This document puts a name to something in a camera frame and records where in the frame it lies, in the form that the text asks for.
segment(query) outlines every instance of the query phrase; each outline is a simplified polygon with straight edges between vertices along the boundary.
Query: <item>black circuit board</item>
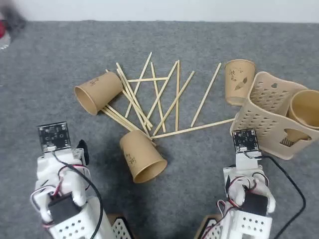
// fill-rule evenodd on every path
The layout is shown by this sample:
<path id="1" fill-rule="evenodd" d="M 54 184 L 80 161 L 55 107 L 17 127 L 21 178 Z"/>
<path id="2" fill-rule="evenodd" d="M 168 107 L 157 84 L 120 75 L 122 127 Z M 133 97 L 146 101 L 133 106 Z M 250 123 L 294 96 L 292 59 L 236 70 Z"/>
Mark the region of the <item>black circuit board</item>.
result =
<path id="1" fill-rule="evenodd" d="M 71 147 L 66 122 L 40 125 L 38 132 L 43 153 Z"/>
<path id="2" fill-rule="evenodd" d="M 256 132 L 253 128 L 232 131 L 236 153 L 259 150 Z"/>

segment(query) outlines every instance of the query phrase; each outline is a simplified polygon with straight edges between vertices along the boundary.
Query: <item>robotic arm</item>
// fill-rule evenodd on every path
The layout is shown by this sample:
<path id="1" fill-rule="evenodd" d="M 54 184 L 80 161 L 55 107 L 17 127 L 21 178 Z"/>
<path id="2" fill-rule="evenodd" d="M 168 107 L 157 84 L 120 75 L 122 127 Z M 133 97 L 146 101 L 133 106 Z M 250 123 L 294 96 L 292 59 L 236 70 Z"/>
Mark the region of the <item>robotic arm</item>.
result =
<path id="1" fill-rule="evenodd" d="M 38 131 L 43 155 L 37 159 L 37 182 L 30 201 L 43 227 L 54 239 L 116 239 L 99 199 L 88 196 L 90 184 L 80 175 L 91 182 L 85 142 L 71 148 L 66 122 L 41 125 Z"/>
<path id="2" fill-rule="evenodd" d="M 269 180 L 256 157 L 261 156 L 255 130 L 232 132 L 236 165 L 223 169 L 225 193 L 222 219 L 208 223 L 200 239 L 268 239 L 272 224 L 269 214 L 276 207 Z"/>

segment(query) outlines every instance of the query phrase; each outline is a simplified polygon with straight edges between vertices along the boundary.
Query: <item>gray carpet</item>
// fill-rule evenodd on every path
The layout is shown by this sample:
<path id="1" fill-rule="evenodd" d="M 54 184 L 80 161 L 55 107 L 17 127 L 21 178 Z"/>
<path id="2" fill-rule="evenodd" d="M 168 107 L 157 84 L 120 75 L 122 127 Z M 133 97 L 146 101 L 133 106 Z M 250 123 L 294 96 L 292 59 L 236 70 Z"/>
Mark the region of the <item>gray carpet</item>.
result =
<path id="1" fill-rule="evenodd" d="M 123 213 L 140 239 L 191 239 L 205 215 L 224 199 L 223 167 L 235 162 L 230 124 L 156 140 L 168 160 L 159 177 L 134 184 L 119 148 L 127 132 L 99 114 L 91 116 L 76 101 L 73 87 L 118 61 L 129 79 L 138 78 L 149 52 L 156 74 L 167 76 L 181 60 L 181 85 L 196 71 L 180 99 L 179 128 L 189 127 L 218 62 L 253 60 L 258 71 L 319 89 L 319 25 L 204 22 L 38 22 L 28 23 L 11 46 L 0 51 L 0 234 L 2 238 L 47 238 L 29 203 L 41 155 L 36 126 L 68 122 L 73 146 L 88 143 L 89 168 L 107 213 Z M 145 74 L 151 76 L 150 67 Z M 175 96 L 175 74 L 162 97 L 164 112 Z M 152 82 L 142 83 L 138 99 L 148 112 Z M 124 113 L 122 96 L 112 105 Z M 232 118 L 239 107 L 224 100 L 220 71 L 196 125 Z M 132 111 L 130 120 L 139 125 Z M 158 110 L 151 118 L 159 122 Z M 174 111 L 166 121 L 174 130 Z M 308 206 L 281 238 L 319 235 L 319 147 L 314 143 L 280 164 L 301 186 Z M 271 238 L 301 207 L 289 181 L 270 161 L 261 164 L 277 200 Z"/>

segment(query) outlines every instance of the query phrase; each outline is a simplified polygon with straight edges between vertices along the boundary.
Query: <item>brown paper cup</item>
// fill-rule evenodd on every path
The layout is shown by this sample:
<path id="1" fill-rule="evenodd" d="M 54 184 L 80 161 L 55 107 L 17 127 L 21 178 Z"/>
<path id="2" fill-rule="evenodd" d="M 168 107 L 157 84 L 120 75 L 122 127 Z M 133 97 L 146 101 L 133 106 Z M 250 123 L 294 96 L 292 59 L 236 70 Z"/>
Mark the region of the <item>brown paper cup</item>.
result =
<path id="1" fill-rule="evenodd" d="M 312 129 L 319 130 L 319 91 L 303 90 L 297 92 L 290 101 L 288 118 Z M 287 139 L 297 142 L 309 140 L 309 136 L 295 129 L 287 129 Z"/>
<path id="2" fill-rule="evenodd" d="M 153 147 L 150 140 L 135 130 L 120 140 L 126 162 L 135 183 L 144 183 L 162 173 L 167 161 Z"/>
<path id="3" fill-rule="evenodd" d="M 120 78 L 108 72 L 74 88 L 76 98 L 83 108 L 92 115 L 97 115 L 108 102 L 123 89 Z"/>
<path id="4" fill-rule="evenodd" d="M 237 59 L 225 66 L 225 98 L 234 106 L 244 105 L 256 72 L 254 62 Z"/>

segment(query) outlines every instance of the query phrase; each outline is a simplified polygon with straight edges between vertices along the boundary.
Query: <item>plastic basket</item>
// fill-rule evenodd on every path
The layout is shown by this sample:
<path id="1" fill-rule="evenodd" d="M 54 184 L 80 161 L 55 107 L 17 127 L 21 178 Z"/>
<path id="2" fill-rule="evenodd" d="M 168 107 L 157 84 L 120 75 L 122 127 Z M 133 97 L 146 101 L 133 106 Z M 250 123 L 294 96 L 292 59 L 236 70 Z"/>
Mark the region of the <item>plastic basket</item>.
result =
<path id="1" fill-rule="evenodd" d="M 279 79 L 267 72 L 257 73 L 248 92 L 248 100 L 236 114 L 230 132 L 255 128 L 261 150 L 282 159 L 291 159 L 319 138 L 318 130 L 286 117 L 292 96 L 305 89 L 303 85 Z M 309 139 L 290 142 L 285 132 L 290 128 L 307 134 Z"/>

